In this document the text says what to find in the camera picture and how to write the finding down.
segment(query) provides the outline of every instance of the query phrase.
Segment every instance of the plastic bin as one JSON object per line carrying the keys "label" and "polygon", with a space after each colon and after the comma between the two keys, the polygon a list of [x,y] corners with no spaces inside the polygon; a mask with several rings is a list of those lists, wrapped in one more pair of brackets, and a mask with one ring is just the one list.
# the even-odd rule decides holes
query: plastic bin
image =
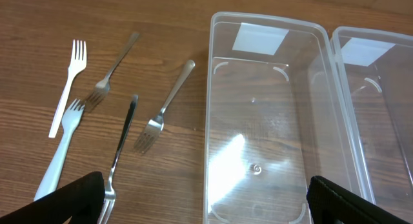
{"label": "plastic bin", "polygon": [[374,200],[363,161],[354,161],[339,80],[323,27],[213,16],[204,223],[310,223],[313,175]]}
{"label": "plastic bin", "polygon": [[354,160],[370,174],[372,202],[413,222],[413,37],[339,27],[331,43]]}

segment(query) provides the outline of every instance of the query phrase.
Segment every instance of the fork head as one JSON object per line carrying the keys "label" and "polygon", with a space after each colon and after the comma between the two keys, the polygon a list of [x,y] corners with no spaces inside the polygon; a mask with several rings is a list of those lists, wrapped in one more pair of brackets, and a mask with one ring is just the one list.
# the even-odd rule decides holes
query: fork head
{"label": "fork head", "polygon": [[109,89],[109,80],[107,78],[99,81],[93,91],[83,100],[83,103],[86,105],[86,112],[92,111],[108,95]]}
{"label": "fork head", "polygon": [[145,129],[135,142],[135,149],[144,154],[154,144],[163,130],[163,113],[149,120]]}
{"label": "fork head", "polygon": [[72,58],[68,71],[75,75],[86,68],[87,51],[86,41],[73,40]]}
{"label": "fork head", "polygon": [[106,224],[109,220],[112,209],[114,208],[116,201],[116,192],[112,187],[112,184],[108,181],[105,186],[105,202],[102,206],[101,215],[97,221],[97,224]]}
{"label": "fork head", "polygon": [[72,102],[62,117],[62,125],[64,130],[76,128],[79,125],[84,108],[85,106],[81,104],[80,99],[75,99]]}

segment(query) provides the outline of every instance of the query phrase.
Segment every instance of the white label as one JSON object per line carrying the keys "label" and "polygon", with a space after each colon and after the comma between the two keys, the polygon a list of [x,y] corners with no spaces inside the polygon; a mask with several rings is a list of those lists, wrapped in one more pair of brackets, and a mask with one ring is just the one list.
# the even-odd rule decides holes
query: white label
{"label": "white label", "polygon": [[341,49],[341,55],[344,63],[370,66],[394,45],[394,43],[352,37]]}
{"label": "white label", "polygon": [[274,55],[289,30],[241,23],[233,50]]}

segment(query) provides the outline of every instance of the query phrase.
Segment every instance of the utensil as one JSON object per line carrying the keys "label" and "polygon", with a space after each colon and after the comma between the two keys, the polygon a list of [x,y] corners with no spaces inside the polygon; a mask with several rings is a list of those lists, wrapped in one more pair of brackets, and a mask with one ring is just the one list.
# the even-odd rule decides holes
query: utensil
{"label": "utensil", "polygon": [[135,142],[135,149],[141,151],[144,154],[155,142],[155,140],[161,134],[163,130],[163,114],[165,113],[166,108],[168,108],[169,103],[175,97],[179,88],[181,88],[183,82],[189,76],[192,69],[195,67],[195,62],[193,60],[188,60],[185,66],[182,69],[181,74],[179,75],[176,84],[174,85],[173,89],[170,91],[168,98],[165,101],[165,104],[162,106],[161,111],[158,113],[156,117],[153,117],[149,120],[148,124],[146,125],[145,129],[143,129],[141,135]]}
{"label": "utensil", "polygon": [[139,34],[136,32],[130,36],[128,43],[123,48],[121,54],[119,54],[119,56],[117,57],[115,64],[113,64],[108,74],[105,76],[104,79],[102,79],[95,85],[94,90],[89,95],[87,95],[87,97],[83,100],[83,102],[86,104],[86,112],[92,111],[96,107],[96,105],[99,104],[108,95],[109,90],[110,90],[110,87],[109,87],[110,76],[112,75],[114,70],[117,68],[117,66],[120,64],[124,56],[128,53],[128,51],[134,45],[138,37],[139,37]]}
{"label": "utensil", "polygon": [[121,151],[123,148],[123,143],[125,142],[126,136],[128,135],[130,124],[134,118],[135,114],[135,107],[137,106],[137,95],[132,96],[132,101],[130,102],[130,108],[128,114],[126,115],[125,124],[123,125],[123,130],[121,134],[121,139],[119,140],[119,144],[116,150],[116,156],[114,162],[112,164],[112,168],[110,169],[108,183],[105,186],[105,202],[103,203],[103,208],[99,220],[97,221],[98,224],[105,224],[109,220],[110,213],[112,213],[112,209],[115,205],[116,201],[116,192],[112,186],[112,181],[114,178],[115,168],[117,165],[117,160],[121,155]]}
{"label": "utensil", "polygon": [[86,68],[87,52],[86,41],[73,40],[72,58],[68,67],[68,76],[59,104],[53,117],[52,127],[50,128],[49,137],[55,138],[59,129],[60,121],[62,120],[63,112],[65,111],[67,99],[70,93],[70,87],[76,75]]}
{"label": "utensil", "polygon": [[34,196],[35,201],[56,190],[70,140],[80,123],[84,108],[85,106],[81,105],[80,99],[75,99],[63,115],[62,125],[64,133],[62,140],[40,182],[39,188]]}

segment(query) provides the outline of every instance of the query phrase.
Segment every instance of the wood grain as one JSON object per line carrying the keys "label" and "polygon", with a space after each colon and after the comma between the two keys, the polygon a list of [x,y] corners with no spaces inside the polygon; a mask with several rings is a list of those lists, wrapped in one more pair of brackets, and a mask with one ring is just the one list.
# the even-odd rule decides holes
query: wood grain
{"label": "wood grain", "polygon": [[[88,65],[75,79],[70,100],[84,97],[103,78],[130,33],[141,34],[114,72],[108,97],[85,114],[76,130],[59,187],[94,170],[108,176],[130,97],[139,94],[114,179],[119,199],[110,223],[201,223],[210,18],[228,10],[302,19],[321,24],[329,34],[338,26],[358,26],[413,35],[409,15],[346,3],[0,0],[0,216],[32,201],[59,144],[62,128],[55,139],[48,138],[48,131],[66,82],[73,39],[87,42]],[[161,137],[139,156],[134,140],[190,58],[197,67],[167,110]],[[388,152],[375,159],[388,163],[374,174],[404,173],[403,164]],[[383,207],[413,221],[403,215],[408,207],[394,210],[393,202],[381,200]]]}

